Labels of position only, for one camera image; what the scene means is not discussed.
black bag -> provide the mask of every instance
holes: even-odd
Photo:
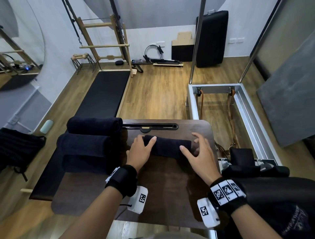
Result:
[[[7,128],[0,129],[0,171],[13,166],[24,175],[27,166],[46,143],[45,136],[28,135]]]

black towel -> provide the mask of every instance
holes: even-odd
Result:
[[[144,145],[147,146],[152,135],[146,135],[143,138]],[[190,140],[182,140],[182,139],[167,139],[157,137],[157,141],[155,142],[151,154],[174,158],[174,159],[185,159],[186,157],[183,155],[179,146],[185,146],[189,151],[192,148],[192,142]]]
[[[68,120],[67,130],[71,134],[104,135],[119,137],[123,127],[121,118],[80,118],[72,117]]]
[[[64,133],[57,140],[57,147],[63,155],[86,155],[104,157],[111,151],[109,136]]]
[[[63,170],[74,173],[91,172],[110,175],[118,166],[118,160],[110,160],[104,157],[65,155],[62,160]]]

hand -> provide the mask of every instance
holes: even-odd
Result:
[[[180,146],[180,150],[188,159],[192,169],[210,186],[215,180],[222,176],[218,171],[215,157],[208,140],[198,133],[192,133],[192,135],[198,138],[195,139],[195,142],[199,142],[199,155],[194,157],[189,150],[182,145]]]
[[[138,135],[135,138],[133,144],[131,145],[130,150],[126,151],[127,154],[127,163],[134,167],[137,172],[142,168],[142,166],[148,161],[151,149],[155,144],[157,137],[154,136],[148,143],[147,146],[144,146],[142,135]]]

wooden floor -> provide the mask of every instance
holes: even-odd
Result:
[[[218,67],[196,68],[193,84],[236,83],[248,61],[247,57],[225,58]],[[190,63],[183,68],[153,67],[142,65],[144,73],[137,73],[130,79],[120,117],[123,119],[188,119],[185,106]],[[113,64],[104,65],[107,69],[121,69]],[[39,152],[26,172],[29,181],[10,169],[0,174],[0,238],[58,238],[64,230],[76,220],[76,217],[54,215],[50,202],[29,200],[28,194],[20,192],[21,188],[33,188],[53,154],[59,135],[66,130],[66,122],[72,117],[82,102],[98,71],[94,73],[84,65],[78,75],[70,79],[56,103],[47,114],[54,125],[46,135],[46,146]],[[297,142],[284,149],[280,148],[269,126],[268,120],[259,103],[256,90],[263,79],[255,66],[251,66],[243,83],[250,95],[274,147],[292,176],[315,180],[315,161],[302,142]],[[227,95],[205,95],[204,119],[213,127],[215,140],[228,148],[232,141],[231,130],[227,120]],[[241,122],[236,121],[238,138],[241,145],[250,147]],[[176,230],[161,225],[138,224],[114,221],[108,238],[135,238],[167,230]]]

white tag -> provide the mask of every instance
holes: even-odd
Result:
[[[212,188],[210,188],[211,191],[213,192],[215,198],[217,199],[218,203],[220,205],[224,205],[226,204],[228,201],[228,199],[225,197],[223,191],[221,190],[221,188],[219,187],[219,185],[214,185]]]
[[[227,182],[231,185],[231,187],[239,197],[246,197],[245,193],[236,185],[233,180],[228,179]]]
[[[128,207],[127,209],[140,214],[143,211],[147,196],[148,189],[142,186],[137,186],[136,193],[129,199],[128,202],[131,207]]]
[[[212,228],[220,224],[220,219],[208,198],[202,198],[197,201],[204,225]]]
[[[114,171],[112,172],[112,174],[109,175],[108,178],[105,180],[106,183],[108,183],[108,181],[110,180],[110,178],[113,176],[113,174],[114,174],[119,168],[120,168],[120,167],[114,169]]]
[[[232,201],[233,199],[238,197],[234,190],[232,189],[231,185],[226,180],[219,183],[219,186],[220,188],[222,188],[223,193],[225,194],[229,201]]]

